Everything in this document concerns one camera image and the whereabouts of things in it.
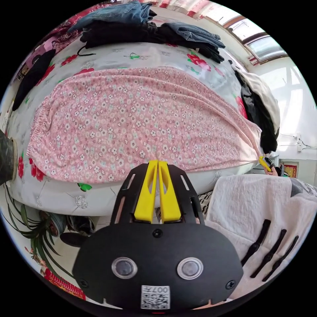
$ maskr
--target black cylinder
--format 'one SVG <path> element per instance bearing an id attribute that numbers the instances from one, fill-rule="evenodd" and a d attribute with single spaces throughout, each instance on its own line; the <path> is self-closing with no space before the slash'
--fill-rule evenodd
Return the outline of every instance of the black cylinder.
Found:
<path id="1" fill-rule="evenodd" d="M 0 130 L 0 185 L 13 179 L 15 161 L 14 142 Z"/>

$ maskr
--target red decoration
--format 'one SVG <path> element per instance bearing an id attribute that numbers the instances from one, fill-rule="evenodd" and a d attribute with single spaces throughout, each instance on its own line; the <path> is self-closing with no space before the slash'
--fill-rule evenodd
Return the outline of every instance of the red decoration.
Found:
<path id="1" fill-rule="evenodd" d="M 18 175 L 20 178 L 22 178 L 23 174 L 24 174 L 24 163 L 23 163 L 23 152 L 22 152 L 22 155 L 19 157 L 19 160 L 18 160 Z"/>
<path id="2" fill-rule="evenodd" d="M 188 60 L 194 63 L 195 65 L 200 66 L 202 69 L 207 70 L 208 72 L 211 71 L 211 67 L 207 64 L 206 61 L 195 55 L 194 53 L 187 54 Z"/>
<path id="3" fill-rule="evenodd" d="M 248 116 L 247 116 L 247 113 L 246 113 L 246 111 L 245 111 L 244 104 L 243 104 L 243 101 L 242 101 L 241 97 L 235 96 L 235 95 L 233 95 L 233 96 L 235 97 L 235 101 L 236 101 L 236 103 L 237 103 L 237 105 L 238 105 L 239 113 L 240 113 L 244 118 L 247 119 Z"/>
<path id="4" fill-rule="evenodd" d="M 77 55 L 72 55 L 72 56 L 68 56 L 62 63 L 61 66 L 65 66 L 66 64 L 69 64 L 70 62 L 72 62 L 74 59 L 77 58 Z"/>
<path id="5" fill-rule="evenodd" d="M 45 174 L 36 167 L 36 165 L 34 164 L 34 162 L 31 158 L 29 158 L 29 162 L 31 164 L 31 175 L 33 177 L 36 177 L 36 179 L 39 182 L 41 182 L 43 180 Z"/>
<path id="6" fill-rule="evenodd" d="M 73 76 L 76 76 L 76 75 L 79 75 L 79 74 L 83 74 L 83 73 L 93 72 L 94 70 L 95 70 L 94 68 L 83 69 L 79 73 L 74 74 Z"/>
<path id="7" fill-rule="evenodd" d="M 70 284 L 69 282 L 63 282 L 58 277 L 56 277 L 48 268 L 45 270 L 45 273 L 43 275 L 46 280 L 48 280 L 58 288 L 62 289 L 63 291 L 73 296 L 79 297 L 83 300 L 86 300 L 85 294 L 79 287 L 76 287 L 73 284 Z"/>
<path id="8" fill-rule="evenodd" d="M 215 67 L 215 71 L 222 77 L 225 77 L 225 74 L 219 68 Z"/>

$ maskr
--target blue jeans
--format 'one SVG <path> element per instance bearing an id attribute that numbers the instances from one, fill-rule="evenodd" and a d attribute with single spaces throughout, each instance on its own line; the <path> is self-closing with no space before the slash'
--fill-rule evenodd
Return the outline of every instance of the blue jeans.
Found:
<path id="1" fill-rule="evenodd" d="M 217 34 L 209 33 L 201 27 L 182 23 L 182 22 L 169 22 L 164 23 L 171 28 L 175 33 L 180 35 L 186 41 L 208 43 L 210 45 L 224 49 L 225 45 L 220 42 L 220 36 Z"/>
<path id="2" fill-rule="evenodd" d="M 152 3 L 140 3 L 132 1 L 126 4 L 113 5 L 98 9 L 82 17 L 73 25 L 68 33 L 85 28 L 93 21 L 120 22 L 128 24 L 142 24 L 153 19 L 149 16 Z"/>

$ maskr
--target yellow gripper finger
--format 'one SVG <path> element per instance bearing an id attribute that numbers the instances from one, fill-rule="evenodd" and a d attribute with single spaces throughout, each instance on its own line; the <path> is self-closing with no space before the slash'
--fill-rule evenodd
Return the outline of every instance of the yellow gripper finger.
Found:
<path id="1" fill-rule="evenodd" d="M 264 156 L 260 156 L 259 163 L 268 171 L 271 172 L 270 166 L 267 164 L 267 162 L 264 159 Z"/>
<path id="2" fill-rule="evenodd" d="M 144 177 L 139 200 L 134 212 L 134 217 L 136 220 L 150 223 L 153 221 L 157 175 L 158 161 L 150 161 Z"/>
<path id="3" fill-rule="evenodd" d="M 166 162 L 159 161 L 158 178 L 162 222 L 178 221 L 181 218 L 181 211 L 178 206 L 175 190 Z"/>

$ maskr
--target label sticker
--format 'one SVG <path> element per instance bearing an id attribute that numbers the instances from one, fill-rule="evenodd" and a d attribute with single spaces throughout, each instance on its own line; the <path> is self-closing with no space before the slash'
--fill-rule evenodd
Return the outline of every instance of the label sticker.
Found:
<path id="1" fill-rule="evenodd" d="M 169 286 L 142 285 L 141 309 L 170 309 Z"/>

